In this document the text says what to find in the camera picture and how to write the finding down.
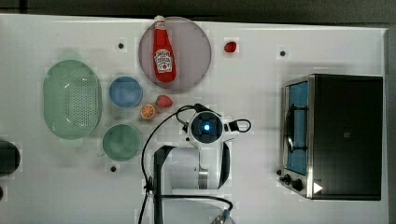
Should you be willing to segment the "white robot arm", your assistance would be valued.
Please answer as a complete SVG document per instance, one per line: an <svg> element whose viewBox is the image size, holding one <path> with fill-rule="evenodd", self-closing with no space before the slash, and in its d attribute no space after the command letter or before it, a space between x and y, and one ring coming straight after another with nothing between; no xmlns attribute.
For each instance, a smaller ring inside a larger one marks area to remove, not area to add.
<svg viewBox="0 0 396 224"><path fill-rule="evenodd" d="M230 210L213 204L231 172L227 143L238 136L238 122L206 110L188 122L185 147L160 147L153 155L154 224L231 224Z"/></svg>

